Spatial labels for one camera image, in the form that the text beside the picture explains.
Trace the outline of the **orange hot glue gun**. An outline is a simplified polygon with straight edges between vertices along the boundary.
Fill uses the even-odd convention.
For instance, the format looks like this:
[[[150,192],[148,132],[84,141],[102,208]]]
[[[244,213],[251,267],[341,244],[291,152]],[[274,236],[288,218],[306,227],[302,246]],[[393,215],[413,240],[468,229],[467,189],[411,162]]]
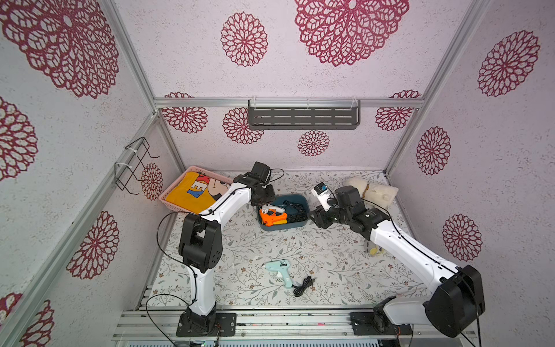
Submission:
[[[271,227],[277,225],[283,225],[287,223],[288,214],[272,214],[272,215],[265,215],[260,211],[260,218],[263,226]]]

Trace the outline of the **white hot glue gun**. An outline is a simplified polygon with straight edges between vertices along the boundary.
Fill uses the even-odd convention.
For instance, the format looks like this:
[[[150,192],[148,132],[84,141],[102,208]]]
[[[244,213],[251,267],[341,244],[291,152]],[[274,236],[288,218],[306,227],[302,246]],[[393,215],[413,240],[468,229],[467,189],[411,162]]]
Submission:
[[[281,208],[281,207],[275,206],[275,205],[271,205],[271,204],[263,205],[260,208],[260,210],[265,215],[272,215],[272,214],[277,215],[277,214],[284,214],[286,212],[286,210],[284,208]]]

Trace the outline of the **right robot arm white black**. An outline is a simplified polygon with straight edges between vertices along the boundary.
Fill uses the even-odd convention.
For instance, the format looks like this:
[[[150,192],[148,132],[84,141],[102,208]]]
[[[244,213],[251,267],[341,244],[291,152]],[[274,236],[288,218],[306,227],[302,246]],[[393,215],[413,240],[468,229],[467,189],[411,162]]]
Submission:
[[[401,261],[427,287],[429,296],[417,299],[390,296],[375,306],[371,324],[381,334],[401,325],[431,325],[442,335],[457,338],[485,311],[481,274],[474,267],[457,266],[402,231],[389,211],[376,203],[367,207],[357,188],[332,191],[321,182],[312,188],[319,205],[309,217],[319,228],[347,225],[351,231]]]

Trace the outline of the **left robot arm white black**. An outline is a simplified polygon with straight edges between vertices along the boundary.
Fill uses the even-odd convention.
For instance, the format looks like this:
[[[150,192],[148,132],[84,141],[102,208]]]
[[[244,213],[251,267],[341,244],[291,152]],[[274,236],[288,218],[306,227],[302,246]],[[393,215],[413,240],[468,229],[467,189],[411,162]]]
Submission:
[[[272,169],[256,162],[251,171],[236,176],[226,192],[204,211],[186,215],[179,254],[192,274],[191,311],[206,317],[216,307],[213,269],[223,254],[224,226],[244,205],[261,207],[273,202]]]

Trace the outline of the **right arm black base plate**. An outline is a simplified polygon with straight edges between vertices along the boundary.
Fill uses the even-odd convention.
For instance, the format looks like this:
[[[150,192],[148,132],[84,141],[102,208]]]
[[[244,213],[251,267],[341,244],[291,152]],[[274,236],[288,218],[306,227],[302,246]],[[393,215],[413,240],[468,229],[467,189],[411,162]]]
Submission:
[[[410,336],[411,325],[394,325],[384,314],[375,312],[351,312],[350,322],[354,335],[394,335]]]

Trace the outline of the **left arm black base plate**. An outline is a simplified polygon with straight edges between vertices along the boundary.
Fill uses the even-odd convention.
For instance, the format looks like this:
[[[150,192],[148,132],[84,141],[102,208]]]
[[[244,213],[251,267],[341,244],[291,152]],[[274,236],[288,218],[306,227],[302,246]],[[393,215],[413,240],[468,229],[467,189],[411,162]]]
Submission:
[[[189,310],[180,316],[176,336],[185,337],[233,337],[236,333],[235,313],[209,313],[199,316]]]

